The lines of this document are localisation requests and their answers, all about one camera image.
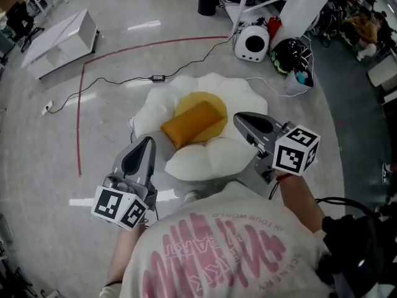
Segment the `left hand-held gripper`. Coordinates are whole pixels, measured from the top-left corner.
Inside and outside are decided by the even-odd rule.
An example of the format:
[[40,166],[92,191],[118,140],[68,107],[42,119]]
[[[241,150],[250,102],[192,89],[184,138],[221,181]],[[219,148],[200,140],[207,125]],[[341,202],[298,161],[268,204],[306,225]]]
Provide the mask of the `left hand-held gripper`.
[[154,210],[157,190],[149,181],[154,173],[156,143],[152,137],[136,139],[117,156],[107,186],[97,186],[91,214],[125,230],[133,230]]

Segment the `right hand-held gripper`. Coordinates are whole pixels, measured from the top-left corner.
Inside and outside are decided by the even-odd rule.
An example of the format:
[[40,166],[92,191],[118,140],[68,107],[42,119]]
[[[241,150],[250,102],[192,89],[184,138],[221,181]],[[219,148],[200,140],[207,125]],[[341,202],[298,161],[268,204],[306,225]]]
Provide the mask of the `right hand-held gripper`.
[[233,123],[248,144],[259,150],[254,169],[267,183],[273,180],[276,169],[302,176],[318,162],[320,135],[302,125],[281,125],[255,112],[235,113]]

